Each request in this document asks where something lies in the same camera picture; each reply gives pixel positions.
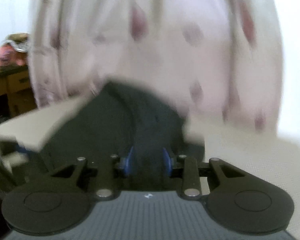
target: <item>screw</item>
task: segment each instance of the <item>screw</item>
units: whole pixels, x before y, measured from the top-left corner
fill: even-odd
[[[104,188],[104,189],[99,189],[96,192],[96,194],[97,194],[98,197],[106,198],[106,197],[110,197],[112,195],[112,191],[109,190],[109,189]]]
[[[200,194],[200,191],[195,188],[188,188],[185,190],[185,195],[188,197],[196,197]]]

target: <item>black cloth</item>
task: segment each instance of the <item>black cloth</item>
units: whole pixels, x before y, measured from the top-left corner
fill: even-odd
[[[203,160],[203,147],[185,143],[184,122],[152,94],[109,82],[51,137],[40,153],[47,168],[53,170],[75,163],[81,156],[100,166],[112,154],[127,157],[133,147],[131,189],[163,190],[167,182],[163,148],[175,154],[188,152],[198,162]]]

